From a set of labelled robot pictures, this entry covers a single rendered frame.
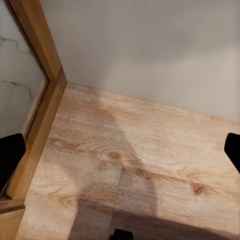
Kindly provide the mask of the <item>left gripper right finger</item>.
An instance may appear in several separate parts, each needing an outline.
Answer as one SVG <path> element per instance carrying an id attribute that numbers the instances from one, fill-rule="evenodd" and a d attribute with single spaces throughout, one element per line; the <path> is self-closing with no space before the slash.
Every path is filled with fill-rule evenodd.
<path id="1" fill-rule="evenodd" d="M 240 135 L 229 133 L 225 141 L 224 150 L 240 173 Z"/>

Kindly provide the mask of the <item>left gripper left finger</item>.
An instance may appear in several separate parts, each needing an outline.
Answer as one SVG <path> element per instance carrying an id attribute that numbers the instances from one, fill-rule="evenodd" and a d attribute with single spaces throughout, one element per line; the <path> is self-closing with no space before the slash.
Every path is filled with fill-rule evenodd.
<path id="1" fill-rule="evenodd" d="M 21 133 L 0 138 L 0 193 L 26 152 Z"/>

